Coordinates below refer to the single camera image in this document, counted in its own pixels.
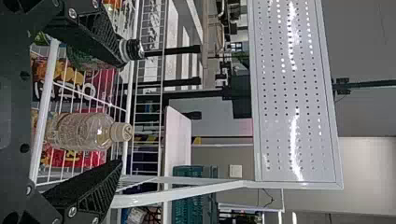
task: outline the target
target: white wire rack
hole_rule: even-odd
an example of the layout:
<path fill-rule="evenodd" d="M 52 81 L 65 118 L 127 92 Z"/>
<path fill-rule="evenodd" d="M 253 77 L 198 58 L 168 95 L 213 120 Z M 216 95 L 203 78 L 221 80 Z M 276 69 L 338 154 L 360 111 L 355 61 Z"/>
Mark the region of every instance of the white wire rack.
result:
<path fill-rule="evenodd" d="M 114 30 L 124 38 L 135 37 L 135 2 L 111 2 L 113 4 L 105 2 L 105 7 L 113 21 Z M 129 122 L 133 63 L 123 69 L 80 72 L 72 67 L 67 60 L 65 47 L 59 46 L 57 40 L 53 39 L 50 47 L 33 45 L 31 51 L 36 58 L 34 67 L 37 67 L 34 99 L 39 102 L 32 102 L 35 135 L 30 178 L 38 186 L 56 184 L 106 160 L 119 158 L 122 152 L 127 151 L 127 142 L 114 144 L 107 152 L 77 152 L 52 148 L 43 139 L 47 120 L 59 113 L 107 113 L 116 122 Z"/>
<path fill-rule="evenodd" d="M 164 53 L 168 0 L 144 0 L 141 6 L 139 36 L 145 52 Z M 164 55 L 137 62 L 134 82 L 134 136 L 130 175 L 160 175 L 163 146 Z"/>

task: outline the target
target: white pegboard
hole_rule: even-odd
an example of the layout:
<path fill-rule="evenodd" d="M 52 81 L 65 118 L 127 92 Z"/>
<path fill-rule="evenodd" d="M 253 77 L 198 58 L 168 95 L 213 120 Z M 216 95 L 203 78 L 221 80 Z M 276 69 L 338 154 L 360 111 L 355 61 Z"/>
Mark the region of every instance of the white pegboard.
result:
<path fill-rule="evenodd" d="M 252 0 L 248 9 L 256 181 L 341 188 L 320 1 Z"/>

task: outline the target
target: hole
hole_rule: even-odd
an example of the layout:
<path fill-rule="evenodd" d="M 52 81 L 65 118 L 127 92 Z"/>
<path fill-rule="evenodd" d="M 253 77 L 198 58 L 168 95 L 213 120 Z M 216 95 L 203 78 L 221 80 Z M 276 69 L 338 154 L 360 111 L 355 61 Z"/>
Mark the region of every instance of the hole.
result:
<path fill-rule="evenodd" d="M 28 144 L 22 144 L 20 147 L 20 152 L 21 153 L 26 153 L 30 150 L 30 146 Z"/>
<path fill-rule="evenodd" d="M 25 71 L 21 71 L 20 73 L 20 77 L 23 81 L 27 81 L 30 78 L 30 74 L 28 72 Z"/>
<path fill-rule="evenodd" d="M 6 218 L 4 218 L 3 224 L 14 224 L 14 223 L 16 224 L 16 223 L 18 223 L 18 219 L 19 219 L 18 213 L 13 212 L 13 213 L 8 214 L 8 216 L 6 216 Z"/>

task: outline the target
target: store shelf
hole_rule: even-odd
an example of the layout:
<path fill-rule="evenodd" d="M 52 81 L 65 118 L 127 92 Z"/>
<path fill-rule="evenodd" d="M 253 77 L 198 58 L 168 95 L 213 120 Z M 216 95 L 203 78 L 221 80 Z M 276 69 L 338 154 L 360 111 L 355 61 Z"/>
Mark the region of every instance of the store shelf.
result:
<path fill-rule="evenodd" d="M 248 2 L 256 181 L 343 187 L 320 0 Z"/>
<path fill-rule="evenodd" d="M 126 39 L 136 37 L 135 2 L 120 0 L 120 9 L 106 4 L 113 28 Z M 92 167 L 118 158 L 127 151 L 128 143 L 114 144 L 105 152 L 76 152 L 55 149 L 44 139 L 48 119 L 59 113 L 107 113 L 116 122 L 129 122 L 131 107 L 122 101 L 132 100 L 133 63 L 123 69 L 81 72 L 66 57 L 65 45 L 40 47 L 32 45 L 34 86 L 32 117 L 34 150 L 30 177 L 38 186 L 55 184 L 79 175 Z M 51 85 L 45 87 L 45 81 Z M 128 83 L 125 89 L 122 83 Z"/>

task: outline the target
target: black metal bracket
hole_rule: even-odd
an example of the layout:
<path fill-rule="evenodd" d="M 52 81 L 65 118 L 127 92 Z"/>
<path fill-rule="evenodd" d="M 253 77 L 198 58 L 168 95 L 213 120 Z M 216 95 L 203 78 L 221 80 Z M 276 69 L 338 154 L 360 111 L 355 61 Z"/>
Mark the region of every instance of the black metal bracket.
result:
<path fill-rule="evenodd" d="M 43 195 L 39 194 L 28 178 L 32 141 L 30 122 L 32 72 L 29 46 L 33 43 L 36 34 L 51 23 L 53 30 L 51 27 L 48 28 L 49 33 L 54 35 L 58 31 L 59 34 L 64 34 L 63 41 L 69 45 L 77 44 L 74 39 L 90 38 L 91 42 L 85 48 L 98 48 L 93 56 L 103 61 L 108 60 L 117 66 L 116 56 L 119 49 L 118 46 L 116 50 L 111 48 L 117 42 L 113 38 L 115 33 L 110 20 L 102 16 L 104 14 L 100 6 L 98 9 L 100 12 L 85 20 L 86 23 L 83 23 L 82 17 L 77 17 L 75 23 L 57 23 L 61 21 L 58 20 L 59 17 L 68 14 L 64 6 L 78 5 L 78 8 L 84 8 L 88 6 L 84 5 L 88 2 L 92 4 L 91 0 L 0 1 L 1 223 L 92 223 L 95 218 L 99 223 L 105 217 L 115 194 L 120 178 L 120 161 L 110 161 L 103 166 L 93 168 L 50 189 Z M 102 23 L 101 26 L 91 26 L 90 22 Z M 110 34 L 103 33 L 104 30 L 101 29 L 104 27 L 111 27 L 111 30 L 106 30 Z M 84 36 L 75 36 L 78 32 Z"/>

